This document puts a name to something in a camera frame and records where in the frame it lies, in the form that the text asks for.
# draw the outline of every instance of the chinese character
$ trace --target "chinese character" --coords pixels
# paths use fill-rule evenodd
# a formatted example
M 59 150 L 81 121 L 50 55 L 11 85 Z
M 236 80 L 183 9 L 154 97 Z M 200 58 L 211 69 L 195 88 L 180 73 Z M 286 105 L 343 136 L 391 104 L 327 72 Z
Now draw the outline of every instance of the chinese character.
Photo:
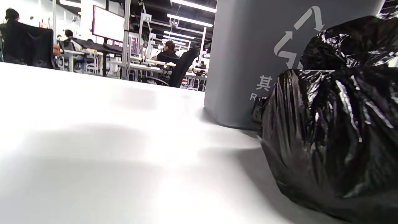
M 272 80 L 271 77 L 265 77 L 264 75 L 260 76 L 260 84 L 258 84 L 258 88 L 257 89 L 261 89 L 264 88 L 266 91 L 269 91 L 268 89 L 271 88 L 269 86 L 269 82 Z

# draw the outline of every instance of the black shirt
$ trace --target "black shirt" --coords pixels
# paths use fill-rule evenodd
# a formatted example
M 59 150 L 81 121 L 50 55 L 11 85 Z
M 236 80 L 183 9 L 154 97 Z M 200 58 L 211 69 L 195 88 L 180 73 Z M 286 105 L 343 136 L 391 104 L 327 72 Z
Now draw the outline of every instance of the black shirt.
M 156 58 L 158 59 L 158 61 L 163 61 L 166 63 L 172 62 L 174 64 L 177 64 L 177 61 L 179 59 L 179 57 L 176 55 L 176 53 L 174 51 L 173 52 L 162 51 L 162 52 L 158 53 Z

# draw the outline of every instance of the table leg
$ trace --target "table leg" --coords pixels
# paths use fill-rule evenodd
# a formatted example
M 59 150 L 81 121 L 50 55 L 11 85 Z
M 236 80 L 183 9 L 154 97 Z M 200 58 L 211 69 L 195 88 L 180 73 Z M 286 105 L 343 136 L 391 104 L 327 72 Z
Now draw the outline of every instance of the table leg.
M 74 72 L 73 71 L 73 55 L 69 57 L 69 71 Z
M 103 60 L 103 55 L 100 55 L 101 58 L 101 63 L 98 65 L 100 67 L 100 74 L 102 74 L 102 60 Z

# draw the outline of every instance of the computer monitor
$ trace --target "computer monitor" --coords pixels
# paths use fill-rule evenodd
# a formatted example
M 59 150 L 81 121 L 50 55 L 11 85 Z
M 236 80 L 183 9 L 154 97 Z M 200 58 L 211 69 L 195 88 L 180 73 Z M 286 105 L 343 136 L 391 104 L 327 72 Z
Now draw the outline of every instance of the computer monitor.
M 101 7 L 93 8 L 92 34 L 123 42 L 124 17 L 109 12 Z

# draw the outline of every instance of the black garbage bag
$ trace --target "black garbage bag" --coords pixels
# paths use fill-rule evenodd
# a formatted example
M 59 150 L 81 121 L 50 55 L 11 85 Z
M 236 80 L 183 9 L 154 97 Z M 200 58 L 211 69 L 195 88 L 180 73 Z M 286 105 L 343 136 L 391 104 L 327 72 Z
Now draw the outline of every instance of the black garbage bag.
M 321 31 L 301 57 L 304 70 L 386 65 L 398 52 L 398 18 L 366 16 Z
M 284 72 L 262 101 L 261 145 L 280 191 L 360 224 L 398 223 L 398 69 L 384 65 L 398 29 L 382 22 L 321 32 L 302 57 L 317 70 Z

